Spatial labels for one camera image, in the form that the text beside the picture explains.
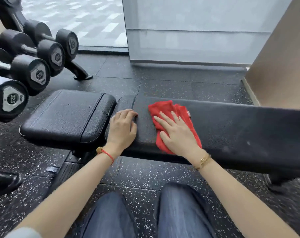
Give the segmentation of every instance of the outdoor pavement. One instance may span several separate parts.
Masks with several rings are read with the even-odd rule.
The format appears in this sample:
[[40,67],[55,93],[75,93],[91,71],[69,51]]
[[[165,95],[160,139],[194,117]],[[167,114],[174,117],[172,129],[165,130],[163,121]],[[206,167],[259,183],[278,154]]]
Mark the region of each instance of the outdoor pavement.
[[27,19],[46,23],[53,36],[74,31],[81,46],[127,47],[122,0],[22,0]]

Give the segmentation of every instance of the wooden panel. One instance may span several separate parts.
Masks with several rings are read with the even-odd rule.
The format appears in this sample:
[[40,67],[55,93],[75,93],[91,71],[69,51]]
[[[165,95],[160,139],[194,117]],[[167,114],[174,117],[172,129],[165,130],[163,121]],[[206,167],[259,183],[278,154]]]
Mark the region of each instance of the wooden panel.
[[261,106],[300,108],[300,0],[293,0],[245,76]]

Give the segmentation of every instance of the red cloth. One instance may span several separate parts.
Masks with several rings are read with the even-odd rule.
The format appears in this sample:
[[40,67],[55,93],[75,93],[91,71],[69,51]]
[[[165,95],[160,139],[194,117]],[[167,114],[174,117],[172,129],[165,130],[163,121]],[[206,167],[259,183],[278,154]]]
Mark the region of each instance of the red cloth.
[[171,114],[171,111],[174,111],[175,114],[183,119],[183,121],[187,124],[187,126],[190,128],[190,130],[192,131],[194,137],[196,138],[197,144],[199,147],[202,147],[201,141],[199,139],[199,136],[197,135],[192,121],[190,119],[190,115],[189,112],[187,111],[185,106],[180,106],[179,104],[175,104],[173,105],[172,100],[170,101],[161,101],[161,102],[156,102],[154,104],[151,104],[148,106],[150,115],[152,117],[152,121],[153,124],[157,130],[157,140],[156,140],[156,145],[157,147],[162,150],[167,152],[168,154],[174,155],[174,153],[172,151],[170,151],[165,144],[163,143],[161,137],[160,137],[160,132],[161,131],[165,131],[167,135],[168,132],[153,118],[153,116],[157,116],[161,119],[163,119],[163,117],[160,115],[160,112],[162,111],[166,116],[168,116],[170,119],[172,119],[174,121],[174,118]]

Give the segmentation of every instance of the person's left arm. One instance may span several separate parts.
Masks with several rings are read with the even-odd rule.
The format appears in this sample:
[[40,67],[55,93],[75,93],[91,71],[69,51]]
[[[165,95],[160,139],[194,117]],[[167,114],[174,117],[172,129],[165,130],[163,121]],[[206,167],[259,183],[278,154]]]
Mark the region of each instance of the person's left arm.
[[[132,119],[136,115],[127,109],[111,118],[107,144],[103,149],[114,159],[135,139],[137,126]],[[111,164],[108,155],[97,155],[39,204],[15,230],[28,227],[42,238],[63,238]]]

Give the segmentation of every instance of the bracelet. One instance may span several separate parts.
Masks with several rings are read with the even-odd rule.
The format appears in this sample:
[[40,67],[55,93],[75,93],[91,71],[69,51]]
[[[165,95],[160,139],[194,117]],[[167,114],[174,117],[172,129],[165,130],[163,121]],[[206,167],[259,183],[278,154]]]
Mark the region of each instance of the bracelet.
[[200,170],[201,168],[203,168],[203,167],[206,165],[206,163],[207,163],[208,160],[210,160],[210,159],[211,159],[211,155],[210,155],[210,154],[207,154],[207,156],[201,158],[199,167],[195,167],[195,166],[193,166],[193,167],[194,167],[196,170]]
[[113,162],[114,162],[113,157],[112,157],[110,154],[108,154],[105,150],[103,150],[102,147],[98,147],[98,148],[96,149],[96,152],[97,152],[97,155],[99,155],[99,154],[101,154],[101,153],[104,153],[104,154],[108,155],[108,156],[111,158],[111,160],[112,160],[111,165],[113,164]]

